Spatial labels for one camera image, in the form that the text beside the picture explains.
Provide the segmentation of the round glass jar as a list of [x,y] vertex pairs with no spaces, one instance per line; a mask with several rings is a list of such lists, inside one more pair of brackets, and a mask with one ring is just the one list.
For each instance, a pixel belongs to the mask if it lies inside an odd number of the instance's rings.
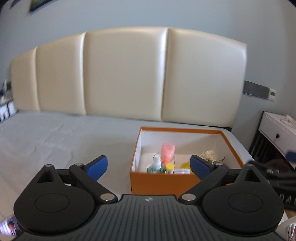
[[174,174],[180,174],[180,175],[189,175],[191,173],[190,169],[182,168],[182,169],[175,169]]

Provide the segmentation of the yellow cap bottle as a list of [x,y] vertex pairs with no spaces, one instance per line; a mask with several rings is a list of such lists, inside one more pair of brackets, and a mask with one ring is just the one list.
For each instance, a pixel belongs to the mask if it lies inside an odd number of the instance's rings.
[[175,170],[175,164],[174,163],[167,163],[165,167],[165,174],[173,174]]

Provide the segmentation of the pink tube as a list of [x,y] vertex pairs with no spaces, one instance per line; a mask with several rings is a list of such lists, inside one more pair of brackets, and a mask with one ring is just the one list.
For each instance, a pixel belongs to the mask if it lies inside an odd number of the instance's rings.
[[161,161],[162,165],[165,166],[171,162],[175,154],[175,145],[164,143],[161,148]]

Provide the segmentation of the green spray bottle white cap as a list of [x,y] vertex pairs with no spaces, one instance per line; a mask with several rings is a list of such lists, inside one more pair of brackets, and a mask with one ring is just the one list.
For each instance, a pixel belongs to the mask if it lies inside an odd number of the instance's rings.
[[154,155],[152,163],[147,167],[147,173],[165,173],[160,154]]

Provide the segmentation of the white nightstand with drawer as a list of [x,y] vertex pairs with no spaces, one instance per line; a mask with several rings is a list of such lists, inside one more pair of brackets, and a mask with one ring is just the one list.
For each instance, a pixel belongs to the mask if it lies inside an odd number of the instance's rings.
[[282,159],[289,168],[295,169],[295,163],[285,159],[288,151],[295,152],[295,127],[288,124],[286,116],[264,111],[249,153],[255,161],[267,163]]

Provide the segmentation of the orange cardboard box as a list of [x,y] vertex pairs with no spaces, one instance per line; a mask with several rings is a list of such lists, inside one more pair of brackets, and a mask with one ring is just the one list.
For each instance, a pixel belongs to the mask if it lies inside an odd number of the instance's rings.
[[[174,173],[148,172],[154,156],[161,153],[163,144],[175,146],[172,159],[175,165]],[[229,140],[222,130],[142,126],[129,172],[132,194],[180,196],[200,181],[190,170],[191,156],[206,151],[212,152],[215,161],[229,168],[240,169],[243,166],[243,160],[234,148],[234,142]]]

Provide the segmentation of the white bed sheet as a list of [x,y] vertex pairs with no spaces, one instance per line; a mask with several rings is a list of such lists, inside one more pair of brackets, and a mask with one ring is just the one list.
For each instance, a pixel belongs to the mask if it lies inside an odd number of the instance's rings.
[[1,219],[46,164],[67,169],[104,155],[107,172],[99,182],[118,196],[130,193],[130,165],[142,126],[181,128],[180,123],[19,112],[1,123]]

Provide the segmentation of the cream padded headboard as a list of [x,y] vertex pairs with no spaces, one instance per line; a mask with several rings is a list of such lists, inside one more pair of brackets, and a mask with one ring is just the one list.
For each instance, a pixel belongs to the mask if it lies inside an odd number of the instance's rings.
[[170,27],[84,32],[11,61],[18,110],[234,125],[245,43]]

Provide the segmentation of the white wall thermostat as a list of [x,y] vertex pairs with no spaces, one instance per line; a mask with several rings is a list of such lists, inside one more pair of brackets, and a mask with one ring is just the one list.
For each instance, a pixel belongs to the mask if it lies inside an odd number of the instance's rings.
[[268,100],[275,101],[275,99],[276,99],[276,90],[270,88],[268,92]]

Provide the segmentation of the grey wall switch panel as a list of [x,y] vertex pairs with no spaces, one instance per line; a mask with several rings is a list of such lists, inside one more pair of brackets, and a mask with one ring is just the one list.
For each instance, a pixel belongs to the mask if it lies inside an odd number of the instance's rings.
[[257,98],[268,99],[269,88],[250,81],[244,82],[243,94]]

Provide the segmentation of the framed wall picture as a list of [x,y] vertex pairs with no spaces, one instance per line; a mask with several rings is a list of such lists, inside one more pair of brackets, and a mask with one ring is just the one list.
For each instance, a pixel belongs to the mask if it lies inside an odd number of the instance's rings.
[[46,4],[51,3],[53,0],[31,0],[29,12],[32,13],[38,10],[41,7],[44,7]]

